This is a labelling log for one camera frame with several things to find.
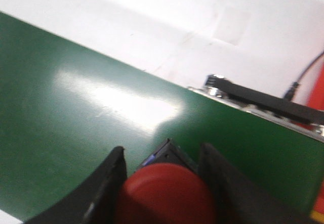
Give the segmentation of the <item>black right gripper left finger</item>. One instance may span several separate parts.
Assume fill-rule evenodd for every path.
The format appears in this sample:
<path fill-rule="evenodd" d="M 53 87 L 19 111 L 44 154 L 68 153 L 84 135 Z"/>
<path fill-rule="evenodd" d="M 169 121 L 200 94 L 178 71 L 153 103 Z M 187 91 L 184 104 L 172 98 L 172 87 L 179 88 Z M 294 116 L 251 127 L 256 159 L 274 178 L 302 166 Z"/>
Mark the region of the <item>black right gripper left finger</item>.
<path fill-rule="evenodd" d="M 25 223 L 114 223 L 117 196 L 126 179 L 124 148 L 117 146 L 77 188 Z"/>

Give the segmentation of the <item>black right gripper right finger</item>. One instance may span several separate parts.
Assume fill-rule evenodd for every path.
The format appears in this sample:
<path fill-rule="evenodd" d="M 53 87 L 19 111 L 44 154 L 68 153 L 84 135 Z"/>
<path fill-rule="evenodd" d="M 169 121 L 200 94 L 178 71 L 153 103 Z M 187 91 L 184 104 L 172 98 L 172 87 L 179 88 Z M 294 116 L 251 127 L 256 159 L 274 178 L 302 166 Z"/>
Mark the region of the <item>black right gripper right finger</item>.
<path fill-rule="evenodd" d="M 216 202 L 220 223 L 312 223 L 254 184 L 214 146 L 200 146 L 198 174 Z"/>

